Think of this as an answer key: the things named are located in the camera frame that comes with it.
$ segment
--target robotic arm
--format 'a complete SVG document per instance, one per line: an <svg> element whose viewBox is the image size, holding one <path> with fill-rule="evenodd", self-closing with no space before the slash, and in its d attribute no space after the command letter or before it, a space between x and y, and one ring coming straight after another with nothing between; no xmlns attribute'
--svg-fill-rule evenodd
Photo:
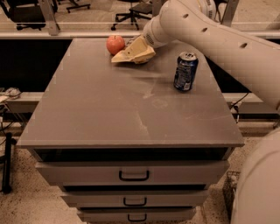
<svg viewBox="0 0 280 224"><path fill-rule="evenodd" d="M280 110L280 45L213 21L213 0L169 0L143 29L160 47L178 39L196 47L242 85Z"/></svg>
<svg viewBox="0 0 280 224"><path fill-rule="evenodd" d="M280 45L213 21L213 0L169 0L143 30L154 47L178 39L204 53L272 108L280 110ZM242 167L232 224L280 223L280 129Z"/></svg>

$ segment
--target black handle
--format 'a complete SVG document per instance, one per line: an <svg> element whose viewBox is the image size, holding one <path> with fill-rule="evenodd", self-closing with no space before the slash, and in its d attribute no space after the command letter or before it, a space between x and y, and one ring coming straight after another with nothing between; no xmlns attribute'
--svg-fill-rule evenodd
<svg viewBox="0 0 280 224"><path fill-rule="evenodd" d="M119 179L122 181L145 181L149 178L149 176L150 176L150 172L147 171L146 177L144 177L144 178L123 178L123 172L119 171Z"/></svg>
<svg viewBox="0 0 280 224"><path fill-rule="evenodd" d="M128 204L126 202L126 198L123 198L123 204L126 206L126 207L144 207L146 204L147 204L147 198L145 197L143 199L143 203L142 204Z"/></svg>
<svg viewBox="0 0 280 224"><path fill-rule="evenodd" d="M132 220L130 218L130 214L128 214L128 221L141 222L141 221L146 221L146 220L147 220L147 214L145 214L145 216L143 217L142 220Z"/></svg>

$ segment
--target blue can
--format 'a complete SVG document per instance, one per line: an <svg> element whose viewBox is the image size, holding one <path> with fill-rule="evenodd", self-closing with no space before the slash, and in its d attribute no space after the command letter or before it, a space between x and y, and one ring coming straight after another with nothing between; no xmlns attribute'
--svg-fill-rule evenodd
<svg viewBox="0 0 280 224"><path fill-rule="evenodd" d="M193 87L199 60L194 52L182 52L177 58L174 87L180 91L189 91Z"/></svg>

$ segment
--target speckled floor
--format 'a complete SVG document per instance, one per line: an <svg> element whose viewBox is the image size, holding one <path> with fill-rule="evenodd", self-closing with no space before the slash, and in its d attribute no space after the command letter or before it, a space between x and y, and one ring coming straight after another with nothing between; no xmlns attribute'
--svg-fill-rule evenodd
<svg viewBox="0 0 280 224"><path fill-rule="evenodd" d="M246 157L263 136L273 130L273 122L239 122L245 146L236 148L229 158L230 171L239 172ZM14 124L7 131L17 139L21 128ZM0 194L0 217L3 224L80 224L75 208L69 208L60 198L60 189L49 186L35 169L35 159L25 149L13 149L11 161L11 187L9 194ZM203 206L197 207L192 220L180 224L228 224L228 215L222 193L226 175L218 184L211 185Z"/></svg>

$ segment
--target silver can lid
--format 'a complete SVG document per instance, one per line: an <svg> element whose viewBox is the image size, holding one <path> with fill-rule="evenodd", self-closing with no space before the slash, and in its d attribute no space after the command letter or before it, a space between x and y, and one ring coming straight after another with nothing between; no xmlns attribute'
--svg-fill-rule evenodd
<svg viewBox="0 0 280 224"><path fill-rule="evenodd" d="M196 57L196 54L194 52L182 52L179 57L182 59L182 60L196 60L197 57Z"/></svg>

